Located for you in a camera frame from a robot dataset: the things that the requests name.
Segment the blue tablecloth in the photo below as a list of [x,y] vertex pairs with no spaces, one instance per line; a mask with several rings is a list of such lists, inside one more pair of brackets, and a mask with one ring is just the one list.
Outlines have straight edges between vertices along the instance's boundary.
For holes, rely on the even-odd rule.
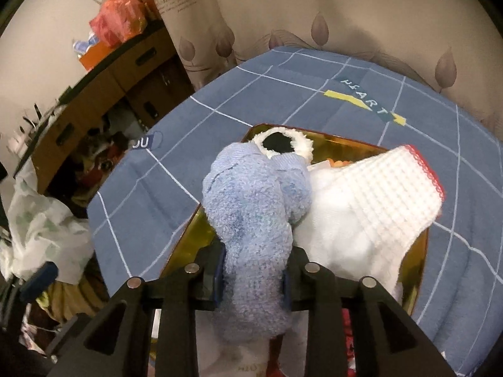
[[130,276],[158,277],[211,162],[259,123],[421,151],[447,198],[429,232],[413,318],[459,375],[474,370],[503,330],[500,142],[432,89],[330,52],[281,47],[241,64],[164,117],[147,148],[126,155],[88,209],[109,292]]

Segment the silver rivet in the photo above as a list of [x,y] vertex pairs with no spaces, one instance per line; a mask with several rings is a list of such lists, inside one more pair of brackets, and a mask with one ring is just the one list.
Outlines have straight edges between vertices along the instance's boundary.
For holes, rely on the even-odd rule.
[[377,282],[374,278],[371,278],[370,276],[366,276],[362,280],[363,286],[373,288],[377,286]]
[[137,287],[139,287],[141,285],[141,278],[139,277],[133,277],[133,278],[129,278],[127,280],[127,286],[131,289],[136,289]]
[[304,269],[309,273],[317,273],[319,272],[319,265],[315,262],[306,263]]
[[185,265],[186,273],[196,273],[197,271],[199,271],[199,265],[197,263],[189,263]]

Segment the yellow tray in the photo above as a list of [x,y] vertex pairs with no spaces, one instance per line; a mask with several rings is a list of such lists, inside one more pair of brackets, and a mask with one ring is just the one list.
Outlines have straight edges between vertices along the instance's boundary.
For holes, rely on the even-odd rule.
[[[253,126],[242,141],[248,142],[256,134],[265,132],[276,126],[273,124],[258,124]],[[386,152],[386,149],[382,147],[355,140],[299,128],[296,128],[296,130],[303,132],[308,139],[313,140],[313,163],[318,163],[329,158],[333,160],[359,161]],[[164,267],[161,276],[165,276],[173,270],[193,262],[199,248],[208,245],[214,236],[215,231],[208,224],[204,209],[198,206],[168,263]],[[427,248],[428,230],[425,230],[416,239],[401,265],[399,281],[403,285],[402,306],[408,314],[412,314],[417,299],[417,292],[421,286]]]

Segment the red plastic bag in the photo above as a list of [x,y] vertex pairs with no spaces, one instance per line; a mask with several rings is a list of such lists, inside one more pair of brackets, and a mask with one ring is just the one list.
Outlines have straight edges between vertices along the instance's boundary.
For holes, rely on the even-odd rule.
[[143,32],[145,5],[140,0],[107,0],[89,25],[101,41],[114,48]]

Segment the red lace edge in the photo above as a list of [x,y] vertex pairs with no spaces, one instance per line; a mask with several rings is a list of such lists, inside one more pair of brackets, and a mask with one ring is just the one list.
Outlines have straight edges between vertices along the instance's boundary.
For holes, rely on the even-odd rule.
[[405,145],[404,148],[406,148],[410,154],[414,157],[414,159],[417,161],[419,166],[422,167],[423,171],[426,173],[428,178],[431,180],[433,186],[437,190],[437,193],[440,196],[440,199],[442,202],[445,201],[445,190],[444,187],[442,187],[442,184],[440,184],[439,178],[437,174],[432,170],[432,168],[429,166],[428,162],[423,158],[422,154],[418,151],[416,146],[413,145]]

